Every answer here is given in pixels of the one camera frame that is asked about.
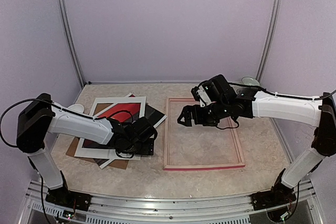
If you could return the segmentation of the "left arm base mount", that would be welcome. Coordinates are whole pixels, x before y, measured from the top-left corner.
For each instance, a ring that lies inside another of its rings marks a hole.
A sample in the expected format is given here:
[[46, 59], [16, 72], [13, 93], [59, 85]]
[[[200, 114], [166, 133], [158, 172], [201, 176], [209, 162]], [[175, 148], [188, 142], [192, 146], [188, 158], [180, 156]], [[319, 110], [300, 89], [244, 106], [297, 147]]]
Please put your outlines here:
[[73, 210], [88, 211], [92, 195], [69, 190], [63, 173], [60, 173], [62, 186], [57, 189], [48, 189], [46, 201]]

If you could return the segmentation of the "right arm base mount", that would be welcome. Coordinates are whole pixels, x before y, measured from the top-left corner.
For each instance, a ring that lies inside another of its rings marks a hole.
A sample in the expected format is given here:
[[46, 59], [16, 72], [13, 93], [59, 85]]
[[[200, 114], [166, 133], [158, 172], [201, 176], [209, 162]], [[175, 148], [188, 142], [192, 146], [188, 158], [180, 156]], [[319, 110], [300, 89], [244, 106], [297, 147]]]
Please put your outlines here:
[[294, 189], [283, 185], [281, 177], [276, 179], [270, 190], [251, 194], [250, 197], [254, 211], [288, 204], [297, 200]]

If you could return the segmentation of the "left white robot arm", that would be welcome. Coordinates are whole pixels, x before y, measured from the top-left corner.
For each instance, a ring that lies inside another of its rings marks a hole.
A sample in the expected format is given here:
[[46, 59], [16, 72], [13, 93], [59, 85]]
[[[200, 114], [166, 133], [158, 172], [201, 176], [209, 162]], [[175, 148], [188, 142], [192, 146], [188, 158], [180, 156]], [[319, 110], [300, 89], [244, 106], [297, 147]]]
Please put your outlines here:
[[74, 195], [65, 187], [66, 180], [45, 146], [47, 134], [84, 138], [112, 148], [118, 156], [153, 155], [158, 132], [145, 116], [130, 122], [114, 115], [89, 116], [54, 102], [48, 93], [26, 102], [28, 106], [18, 116], [16, 145], [64, 206], [73, 201]]

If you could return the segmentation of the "pink wooden picture frame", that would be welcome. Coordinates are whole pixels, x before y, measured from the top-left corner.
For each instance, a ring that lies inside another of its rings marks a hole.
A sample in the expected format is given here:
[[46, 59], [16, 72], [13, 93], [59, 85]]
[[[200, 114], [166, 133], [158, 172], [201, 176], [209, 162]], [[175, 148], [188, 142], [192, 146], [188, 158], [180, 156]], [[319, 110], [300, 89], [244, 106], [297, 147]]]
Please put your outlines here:
[[192, 98], [167, 98], [163, 170], [200, 171], [239, 169], [246, 166], [240, 139], [230, 118], [215, 127], [195, 125], [185, 127], [177, 119], [186, 105], [194, 105]]

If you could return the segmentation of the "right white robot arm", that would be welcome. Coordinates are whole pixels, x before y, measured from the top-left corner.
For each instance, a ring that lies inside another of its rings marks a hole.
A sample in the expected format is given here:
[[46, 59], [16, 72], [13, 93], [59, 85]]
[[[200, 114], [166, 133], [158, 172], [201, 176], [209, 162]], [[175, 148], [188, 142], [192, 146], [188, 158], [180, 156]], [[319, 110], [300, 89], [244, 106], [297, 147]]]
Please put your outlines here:
[[273, 205], [281, 204], [302, 178], [326, 158], [335, 155], [335, 93], [300, 96], [270, 92], [259, 85], [228, 82], [222, 74], [191, 89], [196, 105], [186, 105], [178, 124], [219, 127], [222, 119], [270, 118], [289, 148], [296, 144], [295, 160], [269, 192]]

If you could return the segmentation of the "white photo mat border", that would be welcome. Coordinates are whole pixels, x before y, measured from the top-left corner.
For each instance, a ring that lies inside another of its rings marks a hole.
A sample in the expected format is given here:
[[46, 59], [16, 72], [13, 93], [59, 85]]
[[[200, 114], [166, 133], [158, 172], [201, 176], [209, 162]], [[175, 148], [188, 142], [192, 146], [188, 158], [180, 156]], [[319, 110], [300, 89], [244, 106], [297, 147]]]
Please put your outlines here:
[[[89, 112], [90, 116], [98, 117], [102, 113], [108, 111], [110, 108], [126, 103], [138, 103], [140, 105], [140, 115], [139, 117], [144, 116], [145, 113], [145, 105], [146, 105], [146, 97], [108, 97], [108, 98], [95, 98], [91, 110]], [[108, 107], [102, 110], [98, 110], [96, 112], [97, 105], [100, 104], [109, 104]], [[124, 159], [129, 160], [130, 158], [119, 158], [116, 155], [116, 151], [113, 149], [104, 149], [104, 148], [83, 148], [83, 143], [85, 139], [80, 138], [79, 143], [74, 154], [75, 157], [80, 158], [101, 158], [101, 159]]]

